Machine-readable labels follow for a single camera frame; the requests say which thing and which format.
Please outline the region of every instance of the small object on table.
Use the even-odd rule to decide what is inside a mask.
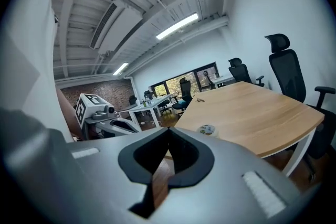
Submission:
[[[201,127],[198,127],[197,132],[205,135],[209,135],[212,137],[217,137],[218,136],[218,130],[216,129],[215,126],[213,125],[202,125]]]

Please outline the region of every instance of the person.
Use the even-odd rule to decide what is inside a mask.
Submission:
[[[22,110],[66,142],[81,137],[75,110],[56,89],[53,46],[57,20],[51,0],[12,0],[0,25],[0,106]]]

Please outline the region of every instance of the wooden floor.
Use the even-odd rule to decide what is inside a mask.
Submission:
[[[157,119],[158,121],[161,121],[162,127],[174,126],[178,121],[177,116],[175,116],[174,114],[170,114],[169,112],[165,112],[162,117],[158,117]],[[141,126],[141,129],[143,131],[155,127],[155,125],[152,124],[153,119],[150,115],[140,115],[138,116],[138,121],[146,122],[144,125]],[[283,168],[291,158],[292,154],[293,151],[283,151],[273,156],[267,157],[264,160],[273,165],[275,168],[283,170]],[[325,154],[325,156],[323,156],[319,160],[311,160],[314,168],[316,169],[316,178],[313,183],[309,183],[308,181],[309,170],[307,169],[306,164],[303,161],[299,163],[299,165],[295,168],[295,170],[289,177],[302,192],[323,181],[323,178],[326,174],[327,166],[330,163],[330,158],[327,154]],[[167,180],[173,175],[174,171],[172,171],[166,161],[163,160],[153,176],[153,195],[156,208],[167,196]]]

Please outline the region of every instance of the fluorescent light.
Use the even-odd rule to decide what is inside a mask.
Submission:
[[[118,75],[121,70],[123,70],[128,65],[127,62],[123,63],[121,67],[119,67],[116,72],[113,73],[114,76]]]
[[[198,19],[198,14],[194,13],[193,15],[191,15],[189,17],[186,17],[185,19],[180,20],[178,23],[172,25],[167,30],[165,30],[161,34],[157,35],[156,38],[161,40],[162,38],[164,38],[165,36],[169,35],[170,33],[178,30],[182,26],[184,26],[184,25],[186,25],[188,23],[191,23],[192,21],[197,20],[197,19]]]

